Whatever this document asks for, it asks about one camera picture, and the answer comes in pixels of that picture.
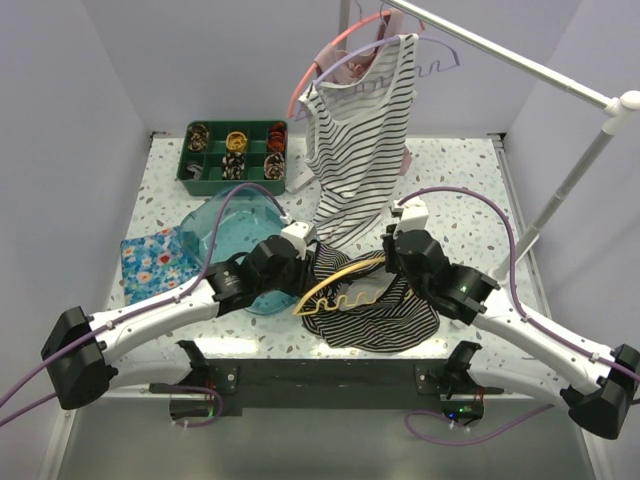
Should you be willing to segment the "yellow plastic hanger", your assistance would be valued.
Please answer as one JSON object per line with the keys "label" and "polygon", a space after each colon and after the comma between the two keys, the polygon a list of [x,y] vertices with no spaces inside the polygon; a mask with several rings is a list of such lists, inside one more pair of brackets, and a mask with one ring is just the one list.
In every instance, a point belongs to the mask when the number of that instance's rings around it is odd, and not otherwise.
{"label": "yellow plastic hanger", "polygon": [[381,305],[396,277],[384,271],[385,260],[384,256],[358,260],[330,274],[302,295],[293,315],[308,317]]}

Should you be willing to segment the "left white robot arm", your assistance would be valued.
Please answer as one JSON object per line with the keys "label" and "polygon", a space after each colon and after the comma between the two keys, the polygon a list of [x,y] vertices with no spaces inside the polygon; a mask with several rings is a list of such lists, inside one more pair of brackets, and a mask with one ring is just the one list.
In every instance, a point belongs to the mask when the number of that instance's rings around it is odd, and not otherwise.
{"label": "left white robot arm", "polygon": [[200,390],[207,368],[186,352],[140,361],[131,351],[182,327],[245,309],[272,291],[301,295],[316,244],[314,238],[272,235],[249,252],[209,265],[202,277],[118,311],[64,311],[41,350],[60,407],[78,409],[112,389],[140,383]]}

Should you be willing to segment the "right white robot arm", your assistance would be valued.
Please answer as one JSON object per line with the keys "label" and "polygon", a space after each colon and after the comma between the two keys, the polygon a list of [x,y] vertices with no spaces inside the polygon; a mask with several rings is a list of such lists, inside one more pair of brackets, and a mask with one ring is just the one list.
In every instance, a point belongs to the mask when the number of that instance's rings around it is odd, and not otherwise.
{"label": "right white robot arm", "polygon": [[455,264],[426,230],[397,224],[382,236],[386,269],[446,318],[491,333],[524,351],[535,364],[480,366],[477,347],[456,347],[445,369],[459,393],[486,385],[538,397],[565,407],[582,429],[607,440],[619,437],[637,403],[639,352],[627,344],[609,347],[588,340],[528,307],[489,275]]}

